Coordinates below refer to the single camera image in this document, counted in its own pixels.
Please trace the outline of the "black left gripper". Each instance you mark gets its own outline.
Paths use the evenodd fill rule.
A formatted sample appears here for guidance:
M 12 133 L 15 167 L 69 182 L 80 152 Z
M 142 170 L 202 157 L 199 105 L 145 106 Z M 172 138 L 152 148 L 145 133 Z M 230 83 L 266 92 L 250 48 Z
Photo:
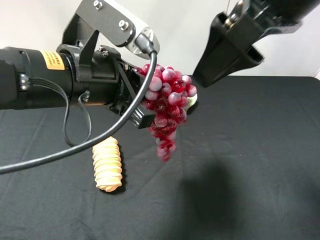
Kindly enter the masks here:
M 107 105 L 117 115 L 128 109 L 145 79 L 145 74 L 122 60 L 114 48 L 101 45 L 97 50 L 85 47 L 78 60 L 77 76 L 90 92 L 91 105 Z M 130 116 L 137 129 L 149 128 L 156 113 L 139 104 Z

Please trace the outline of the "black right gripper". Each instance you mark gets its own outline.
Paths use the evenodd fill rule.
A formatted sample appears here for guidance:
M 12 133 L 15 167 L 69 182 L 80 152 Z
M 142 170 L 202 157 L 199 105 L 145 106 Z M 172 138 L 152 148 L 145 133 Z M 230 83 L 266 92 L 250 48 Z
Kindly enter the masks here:
M 292 34 L 302 21 L 287 16 L 274 0 L 239 0 L 227 15 L 219 13 L 210 25 L 195 80 L 207 88 L 224 77 L 260 65 L 264 56 L 252 45 L 268 35 Z

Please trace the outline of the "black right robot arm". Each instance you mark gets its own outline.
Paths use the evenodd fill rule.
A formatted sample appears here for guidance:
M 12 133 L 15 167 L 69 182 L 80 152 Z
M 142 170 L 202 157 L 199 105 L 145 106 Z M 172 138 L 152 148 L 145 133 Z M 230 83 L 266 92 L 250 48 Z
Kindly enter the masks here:
M 253 46 L 270 35 L 296 32 L 318 0 L 239 0 L 210 26 L 215 79 L 259 66 L 264 56 Z

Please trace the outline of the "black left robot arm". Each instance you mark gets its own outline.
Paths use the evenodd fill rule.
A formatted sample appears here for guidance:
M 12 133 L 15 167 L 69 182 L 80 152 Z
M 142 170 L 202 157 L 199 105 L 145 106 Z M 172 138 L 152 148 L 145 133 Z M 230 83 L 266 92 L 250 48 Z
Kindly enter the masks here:
M 203 87 L 255 67 L 253 43 L 264 34 L 249 13 L 218 14 L 210 25 L 206 49 L 194 71 Z M 6 47 L 0 51 L 0 107 L 3 110 L 109 106 L 122 115 L 136 97 L 143 75 L 125 62 L 118 47 L 140 58 L 153 30 L 135 16 L 110 7 L 92 10 L 83 3 L 66 27 L 56 51 Z

